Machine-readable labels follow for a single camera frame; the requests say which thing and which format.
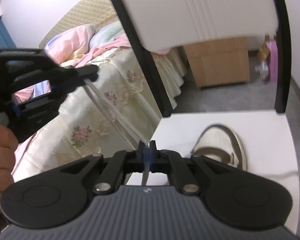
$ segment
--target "shoe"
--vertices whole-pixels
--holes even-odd
[[[191,155],[204,155],[221,163],[247,171],[247,159],[239,137],[222,124],[209,126],[199,137]]]

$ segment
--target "embroidered flower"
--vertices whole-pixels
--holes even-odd
[[[75,126],[71,136],[71,140],[74,142],[72,146],[76,148],[83,146],[85,142],[88,142],[91,133],[92,130],[90,129],[90,126]]]
[[[129,83],[134,83],[137,80],[137,75],[133,73],[131,70],[127,71],[127,79]]]
[[[114,93],[106,92],[105,97],[115,106],[117,105],[117,97]]]

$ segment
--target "chair seat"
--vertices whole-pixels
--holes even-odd
[[[274,110],[250,112],[173,114],[163,118],[152,140],[158,149],[169,149],[187,157],[203,130],[221,123],[240,137],[248,163],[248,172],[283,185],[293,198],[293,207],[285,226],[297,231],[299,177],[296,152],[287,118]],[[141,173],[134,173],[128,185],[140,185]],[[147,185],[164,185],[167,176],[150,173]]]

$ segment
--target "pink pillow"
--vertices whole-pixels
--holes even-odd
[[[15,92],[14,95],[17,96],[17,101],[18,103],[22,103],[24,101],[29,100],[29,98],[32,96],[33,94],[33,89],[34,89],[34,85],[24,88],[18,92]]]
[[[46,46],[45,50],[59,65],[73,58],[81,58],[89,51],[89,41],[94,32],[93,24],[74,27],[63,32],[50,46]]]

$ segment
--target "cardboard box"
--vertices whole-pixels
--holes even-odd
[[[246,38],[232,38],[185,45],[197,87],[248,82]]]
[[[239,50],[247,50],[247,39],[231,38],[224,40],[206,41],[183,46],[187,57],[202,57],[216,53],[235,52]]]

